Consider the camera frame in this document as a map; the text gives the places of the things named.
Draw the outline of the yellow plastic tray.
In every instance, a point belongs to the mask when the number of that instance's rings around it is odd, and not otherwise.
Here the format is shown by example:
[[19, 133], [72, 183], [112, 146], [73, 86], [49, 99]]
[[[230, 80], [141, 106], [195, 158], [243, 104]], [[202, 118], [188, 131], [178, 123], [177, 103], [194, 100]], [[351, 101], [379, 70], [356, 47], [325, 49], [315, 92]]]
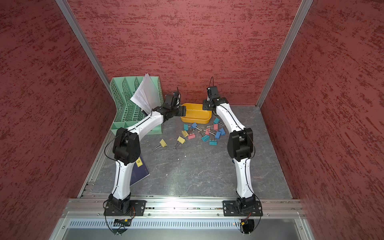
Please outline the yellow plastic tray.
[[185, 103], [186, 115], [181, 117], [184, 123], [208, 124], [212, 118], [212, 112], [203, 110], [202, 104]]

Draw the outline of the teal binder clip bottom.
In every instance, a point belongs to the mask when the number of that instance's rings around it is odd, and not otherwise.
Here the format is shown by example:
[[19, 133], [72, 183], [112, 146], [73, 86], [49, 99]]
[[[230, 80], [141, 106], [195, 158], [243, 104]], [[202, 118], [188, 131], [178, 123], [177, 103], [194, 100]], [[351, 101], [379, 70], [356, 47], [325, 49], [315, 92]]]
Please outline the teal binder clip bottom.
[[212, 137], [210, 138], [209, 144], [210, 144], [211, 146], [216, 146], [216, 145], [218, 144], [218, 142], [216, 141], [216, 139], [215, 139], [214, 136], [212, 136]]

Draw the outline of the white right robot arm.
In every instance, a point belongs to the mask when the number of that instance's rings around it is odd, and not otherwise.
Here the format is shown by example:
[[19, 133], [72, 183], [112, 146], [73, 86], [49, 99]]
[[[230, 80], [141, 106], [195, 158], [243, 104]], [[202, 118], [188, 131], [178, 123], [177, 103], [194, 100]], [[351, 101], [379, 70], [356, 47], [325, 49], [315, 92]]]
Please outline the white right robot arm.
[[254, 151], [253, 131], [238, 120], [226, 98], [207, 98], [203, 102], [203, 109], [215, 111], [229, 132], [227, 150], [236, 169], [238, 209], [241, 212], [252, 209], [256, 205], [250, 174]]

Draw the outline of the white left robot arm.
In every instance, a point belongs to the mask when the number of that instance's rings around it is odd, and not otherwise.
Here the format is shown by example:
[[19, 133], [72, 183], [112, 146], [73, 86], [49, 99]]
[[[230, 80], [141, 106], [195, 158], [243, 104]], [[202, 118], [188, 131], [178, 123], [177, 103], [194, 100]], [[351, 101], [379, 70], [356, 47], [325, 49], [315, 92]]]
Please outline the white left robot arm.
[[107, 206], [126, 215], [130, 210], [131, 177], [134, 165], [141, 156], [140, 140], [152, 129], [173, 117], [184, 117], [185, 106], [156, 107], [137, 124], [128, 128], [119, 128], [114, 139], [112, 151], [116, 161], [115, 186], [109, 195]]

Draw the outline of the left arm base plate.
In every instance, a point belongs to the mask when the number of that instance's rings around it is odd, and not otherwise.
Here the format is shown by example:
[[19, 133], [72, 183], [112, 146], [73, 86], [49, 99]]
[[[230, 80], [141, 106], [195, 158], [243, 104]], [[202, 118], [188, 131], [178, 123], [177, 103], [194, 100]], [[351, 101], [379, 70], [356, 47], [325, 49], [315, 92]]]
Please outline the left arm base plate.
[[128, 216], [136, 217], [143, 216], [146, 208], [146, 201], [144, 200], [107, 200], [104, 211], [104, 216]]

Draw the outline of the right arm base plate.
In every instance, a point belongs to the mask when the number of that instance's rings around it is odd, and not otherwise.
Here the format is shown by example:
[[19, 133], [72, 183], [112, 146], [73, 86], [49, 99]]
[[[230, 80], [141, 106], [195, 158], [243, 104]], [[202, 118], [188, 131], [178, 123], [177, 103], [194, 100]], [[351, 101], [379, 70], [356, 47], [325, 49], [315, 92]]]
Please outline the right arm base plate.
[[263, 208], [260, 201], [222, 201], [225, 217], [262, 217]]

